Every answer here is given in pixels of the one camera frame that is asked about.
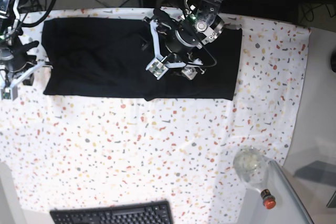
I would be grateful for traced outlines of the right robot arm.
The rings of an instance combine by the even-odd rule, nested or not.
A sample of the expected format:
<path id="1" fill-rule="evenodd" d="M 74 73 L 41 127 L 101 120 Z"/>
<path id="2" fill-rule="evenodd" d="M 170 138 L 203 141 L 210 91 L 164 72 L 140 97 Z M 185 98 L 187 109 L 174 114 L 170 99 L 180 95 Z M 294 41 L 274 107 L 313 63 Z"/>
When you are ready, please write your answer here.
<path id="1" fill-rule="evenodd" d="M 39 45 L 38 41 L 22 44 L 20 36 L 24 18 L 20 17 L 21 0 L 1 0 L 1 65 L 7 73 L 17 74 L 35 64 L 36 58 L 27 54 Z"/>

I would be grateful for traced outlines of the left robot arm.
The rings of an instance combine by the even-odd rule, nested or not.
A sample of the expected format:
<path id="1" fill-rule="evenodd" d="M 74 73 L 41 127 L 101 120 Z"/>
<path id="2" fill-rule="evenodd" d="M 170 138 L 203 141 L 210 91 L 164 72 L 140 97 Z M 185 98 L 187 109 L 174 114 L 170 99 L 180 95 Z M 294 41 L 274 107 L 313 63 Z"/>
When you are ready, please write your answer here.
<path id="1" fill-rule="evenodd" d="M 204 48 L 222 32 L 223 20 L 218 13 L 224 0 L 180 0 L 182 20 L 176 21 L 161 9 L 154 9 L 150 21 L 156 57 L 168 51 L 185 55 L 193 48 Z"/>

